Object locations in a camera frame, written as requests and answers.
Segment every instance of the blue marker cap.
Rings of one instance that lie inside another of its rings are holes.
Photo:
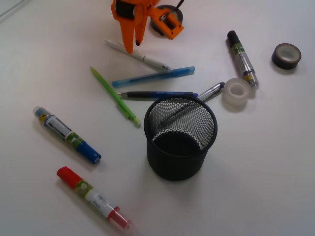
[[[95,164],[102,157],[97,151],[95,151],[87,142],[80,143],[76,151],[85,156],[89,161]]]

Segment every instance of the green label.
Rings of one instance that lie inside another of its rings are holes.
[[[74,192],[76,192],[80,197],[85,198],[85,196],[91,189],[93,189],[93,186],[83,179],[77,183],[74,188]]]
[[[239,53],[245,52],[243,45],[241,43],[236,43],[232,46],[232,52],[236,56]]]
[[[78,145],[82,143],[84,140],[79,135],[73,132],[68,135],[65,141],[76,150]]]

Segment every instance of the black marker cap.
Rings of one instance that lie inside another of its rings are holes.
[[[231,47],[236,43],[241,43],[240,39],[238,38],[238,36],[234,30],[230,31],[227,34],[227,39],[229,40]]]

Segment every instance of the mechanical pencil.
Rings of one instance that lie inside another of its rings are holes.
[[[122,99],[115,93],[115,91],[109,86],[109,84],[104,80],[104,78],[92,67],[90,67],[93,75],[97,78],[97,80],[104,86],[104,88],[109,92],[109,94],[116,101],[120,110],[124,113],[124,115],[130,119],[135,125],[140,126],[140,120],[134,115],[134,113],[129,109],[129,107],[122,101]]]

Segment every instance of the blue pen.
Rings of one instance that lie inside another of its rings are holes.
[[[152,81],[152,80],[176,78],[176,77],[181,77],[185,75],[192,75],[194,71],[195,71],[195,67],[191,66],[191,67],[186,67],[186,68],[164,71],[161,73],[156,73],[156,74],[151,74],[151,75],[134,77],[134,78],[125,79],[125,80],[117,80],[117,81],[113,81],[112,85],[113,87],[117,88],[117,87],[134,85],[134,84],[143,83],[143,82]]]
[[[87,142],[85,142],[79,135],[73,132],[55,115],[42,107],[35,107],[34,115],[43,123],[43,125],[55,133],[61,140],[69,144],[74,150],[83,155],[93,164],[99,161],[102,157]]]
[[[197,97],[198,93],[195,92],[151,92],[151,91],[139,91],[139,92],[119,92],[119,96],[122,97],[139,97],[139,98],[162,98],[170,95],[187,95]]]

